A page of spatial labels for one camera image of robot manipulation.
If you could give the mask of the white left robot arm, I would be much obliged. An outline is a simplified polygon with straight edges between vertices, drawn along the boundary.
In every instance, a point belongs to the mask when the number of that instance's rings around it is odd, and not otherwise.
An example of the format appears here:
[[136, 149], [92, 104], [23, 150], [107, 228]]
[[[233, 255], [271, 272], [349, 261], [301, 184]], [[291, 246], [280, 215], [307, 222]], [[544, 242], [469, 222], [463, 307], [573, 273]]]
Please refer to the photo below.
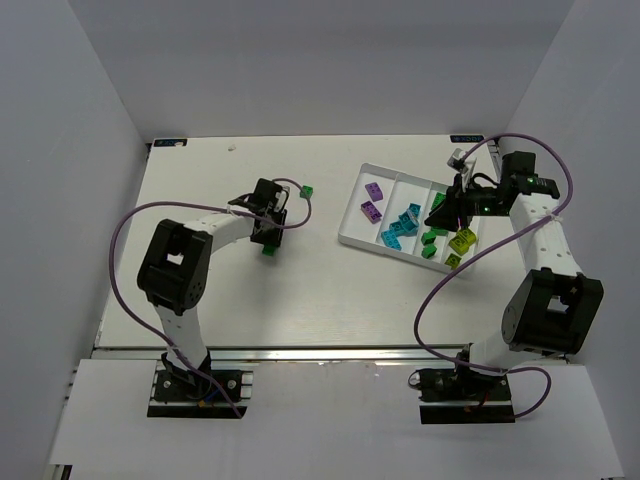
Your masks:
[[186, 223], [161, 221], [152, 236], [137, 276], [137, 285], [160, 319], [171, 341], [163, 364], [182, 384], [205, 385], [211, 360], [201, 335], [197, 304], [204, 295], [213, 253], [241, 239], [276, 249], [281, 245], [289, 189], [259, 179], [254, 191], [229, 207]]

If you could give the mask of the green and yellow lego stack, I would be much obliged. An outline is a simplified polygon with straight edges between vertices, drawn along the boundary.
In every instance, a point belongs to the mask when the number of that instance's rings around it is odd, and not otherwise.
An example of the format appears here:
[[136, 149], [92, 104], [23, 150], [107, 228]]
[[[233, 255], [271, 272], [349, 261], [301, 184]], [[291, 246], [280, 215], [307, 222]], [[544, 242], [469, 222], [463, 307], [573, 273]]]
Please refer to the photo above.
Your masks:
[[444, 229], [431, 228], [428, 231], [425, 231], [421, 236], [421, 242], [423, 245], [432, 244], [435, 242], [437, 237], [448, 235], [448, 231]]

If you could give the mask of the green lego plate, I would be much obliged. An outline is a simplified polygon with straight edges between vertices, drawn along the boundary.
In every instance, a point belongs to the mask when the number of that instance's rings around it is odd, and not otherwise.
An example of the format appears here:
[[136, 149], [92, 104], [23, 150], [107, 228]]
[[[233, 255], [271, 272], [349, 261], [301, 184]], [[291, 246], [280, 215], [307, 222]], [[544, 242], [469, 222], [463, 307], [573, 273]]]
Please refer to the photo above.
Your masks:
[[434, 198], [430, 211], [436, 210], [441, 204], [445, 202], [445, 200], [446, 200], [446, 195], [444, 193], [438, 193]]

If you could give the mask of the teal long lego brick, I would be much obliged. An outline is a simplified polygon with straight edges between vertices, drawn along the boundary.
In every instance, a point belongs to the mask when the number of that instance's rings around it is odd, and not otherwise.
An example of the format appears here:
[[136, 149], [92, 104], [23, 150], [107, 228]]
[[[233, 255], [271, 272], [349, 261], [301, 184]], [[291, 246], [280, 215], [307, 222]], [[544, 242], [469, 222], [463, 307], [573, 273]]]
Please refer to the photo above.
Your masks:
[[398, 240], [398, 237], [394, 230], [389, 229], [389, 230], [383, 231], [381, 233], [381, 240], [383, 244], [388, 248], [391, 248], [396, 251], [402, 250], [402, 245]]

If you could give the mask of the blue decorated lego brick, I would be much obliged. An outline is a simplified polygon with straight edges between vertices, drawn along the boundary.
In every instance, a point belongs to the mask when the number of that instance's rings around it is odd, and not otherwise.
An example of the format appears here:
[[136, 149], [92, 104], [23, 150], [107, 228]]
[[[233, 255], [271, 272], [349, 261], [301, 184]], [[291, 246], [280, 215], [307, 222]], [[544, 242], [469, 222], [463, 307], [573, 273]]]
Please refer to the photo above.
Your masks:
[[409, 207], [406, 210], [409, 220], [415, 226], [419, 225], [420, 210], [421, 206], [415, 203], [410, 203]]

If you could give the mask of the purple lego brick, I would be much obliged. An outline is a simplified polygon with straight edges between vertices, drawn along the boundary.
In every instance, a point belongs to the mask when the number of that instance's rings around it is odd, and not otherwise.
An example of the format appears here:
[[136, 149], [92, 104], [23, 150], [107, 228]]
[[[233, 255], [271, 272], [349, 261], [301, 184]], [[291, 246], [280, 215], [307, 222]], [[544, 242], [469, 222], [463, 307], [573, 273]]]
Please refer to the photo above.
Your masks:
[[379, 202], [384, 199], [382, 189], [377, 182], [365, 184], [364, 188], [372, 202]]
[[381, 212], [372, 201], [366, 201], [362, 203], [360, 209], [372, 224], [376, 224], [382, 220]]

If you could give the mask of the small green lego brick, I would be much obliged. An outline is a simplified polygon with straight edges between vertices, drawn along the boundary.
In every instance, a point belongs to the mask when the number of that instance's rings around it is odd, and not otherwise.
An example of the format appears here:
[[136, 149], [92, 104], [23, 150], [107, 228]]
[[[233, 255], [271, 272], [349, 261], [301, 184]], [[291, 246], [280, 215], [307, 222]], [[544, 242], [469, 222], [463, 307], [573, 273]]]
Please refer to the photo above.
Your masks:
[[437, 247], [435, 244], [427, 244], [421, 251], [421, 256], [424, 259], [430, 259], [437, 253]]

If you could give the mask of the yellow-green lego brick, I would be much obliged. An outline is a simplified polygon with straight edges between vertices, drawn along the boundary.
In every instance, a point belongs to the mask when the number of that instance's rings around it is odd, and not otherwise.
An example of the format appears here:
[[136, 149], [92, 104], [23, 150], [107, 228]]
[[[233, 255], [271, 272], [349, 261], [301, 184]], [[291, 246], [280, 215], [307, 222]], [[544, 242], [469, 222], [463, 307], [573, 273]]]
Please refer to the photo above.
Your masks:
[[469, 228], [459, 230], [449, 241], [449, 247], [460, 256], [465, 255], [477, 242], [476, 234]]

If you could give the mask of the white compartment sorting tray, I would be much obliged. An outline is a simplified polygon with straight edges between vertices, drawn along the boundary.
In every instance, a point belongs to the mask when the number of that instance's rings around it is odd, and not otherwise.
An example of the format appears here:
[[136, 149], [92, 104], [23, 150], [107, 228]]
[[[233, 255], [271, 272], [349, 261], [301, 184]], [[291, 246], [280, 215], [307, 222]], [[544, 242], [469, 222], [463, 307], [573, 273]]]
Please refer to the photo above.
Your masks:
[[[370, 220], [362, 205], [371, 201], [366, 186], [375, 183], [382, 192], [380, 201], [371, 204], [380, 213], [380, 218]], [[376, 166], [370, 163], [361, 165], [352, 193], [345, 209], [338, 240], [344, 245], [372, 253], [406, 261], [445, 274], [452, 271], [446, 261], [455, 254], [449, 242], [455, 234], [436, 235], [433, 245], [435, 253], [427, 258], [423, 255], [425, 245], [422, 237], [430, 230], [424, 220], [430, 213], [436, 196], [444, 194], [447, 186], [443, 183], [409, 175], [397, 170]], [[418, 229], [408, 235], [397, 237], [398, 248], [391, 248], [383, 239], [383, 234], [391, 225], [400, 220], [400, 216], [412, 205], [420, 207], [417, 217]]]

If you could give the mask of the lime lego brick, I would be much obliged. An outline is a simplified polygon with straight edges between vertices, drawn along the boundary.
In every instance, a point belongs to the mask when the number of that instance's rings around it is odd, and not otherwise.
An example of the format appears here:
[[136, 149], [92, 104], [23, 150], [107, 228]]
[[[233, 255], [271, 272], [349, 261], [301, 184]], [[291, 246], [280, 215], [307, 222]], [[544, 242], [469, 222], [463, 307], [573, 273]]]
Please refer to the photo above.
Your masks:
[[462, 261], [461, 256], [455, 253], [450, 253], [446, 258], [444, 264], [448, 266], [451, 270], [455, 270], [459, 267], [459, 265], [461, 264], [461, 261]]

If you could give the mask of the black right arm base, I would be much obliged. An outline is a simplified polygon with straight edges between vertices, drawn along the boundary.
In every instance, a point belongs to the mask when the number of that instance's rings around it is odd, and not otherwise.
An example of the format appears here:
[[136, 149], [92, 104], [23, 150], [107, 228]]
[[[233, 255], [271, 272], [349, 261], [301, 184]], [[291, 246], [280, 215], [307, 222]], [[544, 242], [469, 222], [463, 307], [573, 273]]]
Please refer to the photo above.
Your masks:
[[451, 368], [422, 368], [407, 379], [419, 393], [422, 425], [508, 424], [515, 422], [512, 395], [505, 374]]

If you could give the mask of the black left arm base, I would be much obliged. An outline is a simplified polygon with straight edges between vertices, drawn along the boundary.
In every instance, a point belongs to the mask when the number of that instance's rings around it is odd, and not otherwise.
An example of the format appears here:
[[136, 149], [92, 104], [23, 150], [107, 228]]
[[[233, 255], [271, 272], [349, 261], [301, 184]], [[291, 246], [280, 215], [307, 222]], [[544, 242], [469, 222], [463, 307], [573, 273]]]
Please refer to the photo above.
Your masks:
[[253, 371], [212, 370], [207, 358], [202, 369], [217, 382], [213, 384], [191, 370], [174, 368], [166, 357], [163, 353], [156, 363], [148, 418], [239, 420], [244, 417], [252, 395]]

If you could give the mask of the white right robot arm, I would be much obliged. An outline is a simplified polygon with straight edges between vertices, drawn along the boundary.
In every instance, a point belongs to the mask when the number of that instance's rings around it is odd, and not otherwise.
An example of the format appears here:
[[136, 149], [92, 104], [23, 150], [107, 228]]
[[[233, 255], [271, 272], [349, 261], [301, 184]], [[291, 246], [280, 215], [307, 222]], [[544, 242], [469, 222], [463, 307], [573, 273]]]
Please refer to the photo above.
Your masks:
[[578, 353], [604, 288], [583, 273], [570, 251], [556, 182], [536, 174], [534, 154], [516, 151], [503, 156], [497, 181], [481, 186], [474, 162], [463, 155], [457, 149], [449, 159], [453, 183], [426, 225], [459, 232], [476, 217], [507, 217], [519, 236], [526, 275], [504, 309], [500, 329], [471, 344], [462, 362], [497, 376], [529, 360]]

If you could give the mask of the teal square lego brick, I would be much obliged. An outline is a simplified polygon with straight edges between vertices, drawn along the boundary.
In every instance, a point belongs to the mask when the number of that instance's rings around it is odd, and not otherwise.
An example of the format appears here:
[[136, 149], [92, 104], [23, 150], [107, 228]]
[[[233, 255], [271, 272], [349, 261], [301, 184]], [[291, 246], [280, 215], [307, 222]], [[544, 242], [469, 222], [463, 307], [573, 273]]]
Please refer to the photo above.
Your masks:
[[413, 236], [417, 234], [418, 224], [410, 218], [399, 219], [390, 224], [396, 236]]

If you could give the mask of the green lego brick top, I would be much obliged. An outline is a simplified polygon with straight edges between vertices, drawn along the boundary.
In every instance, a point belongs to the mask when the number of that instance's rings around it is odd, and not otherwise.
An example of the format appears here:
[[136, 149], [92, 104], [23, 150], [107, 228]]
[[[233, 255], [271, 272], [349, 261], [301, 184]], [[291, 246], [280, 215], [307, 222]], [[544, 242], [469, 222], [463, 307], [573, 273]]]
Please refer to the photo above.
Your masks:
[[300, 197], [304, 199], [310, 199], [314, 193], [314, 189], [311, 186], [303, 185], [300, 190]]

